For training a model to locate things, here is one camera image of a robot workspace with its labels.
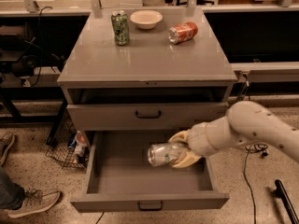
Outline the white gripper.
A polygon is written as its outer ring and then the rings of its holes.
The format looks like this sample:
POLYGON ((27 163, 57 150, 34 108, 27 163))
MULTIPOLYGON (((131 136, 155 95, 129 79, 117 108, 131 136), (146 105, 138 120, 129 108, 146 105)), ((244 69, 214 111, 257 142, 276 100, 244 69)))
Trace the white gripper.
POLYGON ((216 154, 220 149, 215 137, 220 130, 220 127, 213 122, 203 122, 194 125, 188 131, 175 133, 168 142, 188 143, 190 149, 184 149, 171 166, 177 169, 186 168, 198 162, 201 157, 216 154))

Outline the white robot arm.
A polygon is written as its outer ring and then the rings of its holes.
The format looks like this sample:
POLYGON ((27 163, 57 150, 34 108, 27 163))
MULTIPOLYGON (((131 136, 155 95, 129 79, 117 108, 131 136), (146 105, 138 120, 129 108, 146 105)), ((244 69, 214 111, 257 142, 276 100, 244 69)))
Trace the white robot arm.
POLYGON ((176 141, 185 142, 188 148, 172 163, 174 168, 185 168, 220 150, 255 142, 273 146, 299 162, 299 130, 252 101, 235 103, 224 117, 176 133, 170 142, 176 141))

